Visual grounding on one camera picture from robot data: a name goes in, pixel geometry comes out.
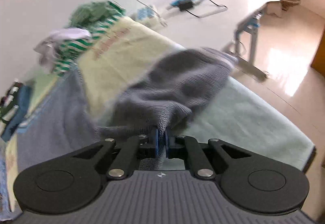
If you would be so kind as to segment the grey-blue knitted sweater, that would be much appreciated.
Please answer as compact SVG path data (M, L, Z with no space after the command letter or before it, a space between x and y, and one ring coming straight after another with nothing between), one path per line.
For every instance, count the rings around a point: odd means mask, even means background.
M153 127L164 133L208 105L236 62L235 57L211 48L167 55L118 96L105 127L91 119L81 74L75 70L17 136L18 170L108 137L124 141Z

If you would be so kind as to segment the folded dark green striped shirt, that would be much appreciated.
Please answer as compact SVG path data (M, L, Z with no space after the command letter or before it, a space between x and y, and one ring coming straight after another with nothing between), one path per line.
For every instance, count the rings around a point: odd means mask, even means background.
M24 87L24 84L14 82L5 96L1 98L1 121L5 124L9 123L19 108L18 96L22 87Z

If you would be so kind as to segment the white crumpled garment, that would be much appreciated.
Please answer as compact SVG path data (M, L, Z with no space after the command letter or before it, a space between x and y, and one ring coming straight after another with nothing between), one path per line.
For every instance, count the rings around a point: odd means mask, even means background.
M52 72L54 69L54 63L60 56L61 50L59 46L66 40L73 41L83 38L86 40L91 38L91 33L86 29L62 28L51 32L48 37L42 40L34 48L34 51L40 54L40 66L47 69L48 72Z

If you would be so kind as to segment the white desk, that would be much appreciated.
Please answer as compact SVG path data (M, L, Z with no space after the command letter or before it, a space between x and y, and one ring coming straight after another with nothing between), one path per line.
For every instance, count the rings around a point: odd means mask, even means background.
M207 46L238 58L239 67L259 80L267 73L255 66L260 19L268 4L282 0L191 0L180 11L173 1L158 11L142 8L131 16L181 46Z

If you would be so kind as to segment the green white striped garment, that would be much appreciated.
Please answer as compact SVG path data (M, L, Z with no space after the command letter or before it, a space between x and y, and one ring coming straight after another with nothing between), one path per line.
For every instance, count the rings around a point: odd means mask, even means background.
M99 1L83 4L73 12L69 28L80 28L90 32L90 37L68 37L59 42L58 59L54 61L52 73L63 76L78 57L89 50L120 18L126 10L114 1Z

